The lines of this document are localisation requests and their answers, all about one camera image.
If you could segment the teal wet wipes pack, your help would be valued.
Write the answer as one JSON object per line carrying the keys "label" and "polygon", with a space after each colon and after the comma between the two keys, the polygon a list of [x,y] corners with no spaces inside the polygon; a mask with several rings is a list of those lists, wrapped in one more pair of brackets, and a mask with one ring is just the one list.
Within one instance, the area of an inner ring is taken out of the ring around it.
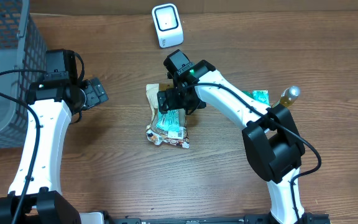
{"label": "teal wet wipes pack", "polygon": [[156,127],[163,131],[180,131],[180,119],[178,110],[170,110],[167,113],[158,112]]}

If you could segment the Pantree snack bag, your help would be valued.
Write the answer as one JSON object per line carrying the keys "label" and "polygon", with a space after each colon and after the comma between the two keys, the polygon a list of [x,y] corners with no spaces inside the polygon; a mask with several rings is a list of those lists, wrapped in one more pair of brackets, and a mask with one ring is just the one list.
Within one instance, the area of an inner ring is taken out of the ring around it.
{"label": "Pantree snack bag", "polygon": [[170,110],[162,114],[158,108],[157,93],[171,87],[169,84],[154,83],[145,87],[146,97],[152,112],[150,124],[146,127],[147,139],[155,145],[171,144],[188,149],[190,141],[186,128],[184,109]]}

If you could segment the green lid jar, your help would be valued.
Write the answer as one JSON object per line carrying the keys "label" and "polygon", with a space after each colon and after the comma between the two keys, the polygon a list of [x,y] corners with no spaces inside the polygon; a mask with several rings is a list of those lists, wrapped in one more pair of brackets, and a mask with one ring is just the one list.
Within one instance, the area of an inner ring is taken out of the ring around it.
{"label": "green lid jar", "polygon": [[253,94],[251,93],[251,92],[249,92],[249,91],[243,91],[243,93],[245,94],[245,95],[247,95],[248,97],[250,97],[250,98],[254,98],[253,97]]}

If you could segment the small teal tissue pack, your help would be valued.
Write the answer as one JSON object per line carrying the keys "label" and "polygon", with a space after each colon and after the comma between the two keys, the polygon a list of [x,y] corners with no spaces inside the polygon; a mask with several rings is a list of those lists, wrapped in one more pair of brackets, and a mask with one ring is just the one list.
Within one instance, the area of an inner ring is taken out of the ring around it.
{"label": "small teal tissue pack", "polygon": [[266,104],[266,105],[270,104],[268,90],[253,90],[252,97],[253,97],[253,99],[255,99],[263,104]]}

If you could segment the yellow liquid bottle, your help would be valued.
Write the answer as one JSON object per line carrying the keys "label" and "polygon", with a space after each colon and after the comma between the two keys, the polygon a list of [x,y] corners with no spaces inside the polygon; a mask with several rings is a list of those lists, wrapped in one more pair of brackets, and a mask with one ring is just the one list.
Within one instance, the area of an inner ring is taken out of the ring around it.
{"label": "yellow liquid bottle", "polygon": [[288,108],[298,99],[301,94],[301,90],[298,86],[288,87],[282,94],[280,99],[273,104],[272,107],[276,107],[277,105],[283,105]]}

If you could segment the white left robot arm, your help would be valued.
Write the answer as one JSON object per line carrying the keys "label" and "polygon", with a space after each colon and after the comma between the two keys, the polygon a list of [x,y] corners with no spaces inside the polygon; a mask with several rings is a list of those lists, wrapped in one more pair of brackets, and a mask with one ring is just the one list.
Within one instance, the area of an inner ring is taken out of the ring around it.
{"label": "white left robot arm", "polygon": [[47,68],[30,84],[25,100],[9,100],[27,110],[21,161],[6,197],[0,198],[0,223],[112,223],[106,211],[80,213],[63,196],[60,168],[65,135],[72,116],[108,100],[98,78],[78,71],[80,55],[49,50]]}

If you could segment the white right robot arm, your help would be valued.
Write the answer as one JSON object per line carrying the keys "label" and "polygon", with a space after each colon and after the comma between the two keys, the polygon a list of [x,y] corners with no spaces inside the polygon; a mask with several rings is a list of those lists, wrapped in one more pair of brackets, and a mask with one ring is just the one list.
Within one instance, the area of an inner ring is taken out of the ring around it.
{"label": "white right robot arm", "polygon": [[295,176],[305,147],[290,111],[270,107],[230,84],[209,62],[193,63],[180,50],[163,62],[173,87],[157,93],[161,113],[183,109],[187,115],[211,105],[242,131],[249,165],[268,185],[272,223],[305,223]]}

